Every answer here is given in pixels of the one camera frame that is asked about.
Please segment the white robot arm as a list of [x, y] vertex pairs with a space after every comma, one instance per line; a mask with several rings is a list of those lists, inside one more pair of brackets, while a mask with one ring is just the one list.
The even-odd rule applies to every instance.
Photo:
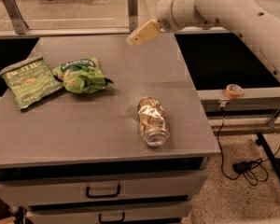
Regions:
[[155, 17], [138, 26], [127, 38], [144, 43], [161, 30], [220, 26], [233, 33], [254, 53], [280, 83], [280, 20], [254, 0], [160, 0]]

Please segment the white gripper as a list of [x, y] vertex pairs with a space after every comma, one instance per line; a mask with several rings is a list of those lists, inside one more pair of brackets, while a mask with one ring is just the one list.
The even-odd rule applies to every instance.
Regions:
[[144, 22], [135, 29], [126, 42], [136, 46], [156, 37], [161, 28], [167, 32], [180, 31], [186, 27], [204, 25], [204, 18], [195, 8], [195, 0], [159, 0], [155, 19]]

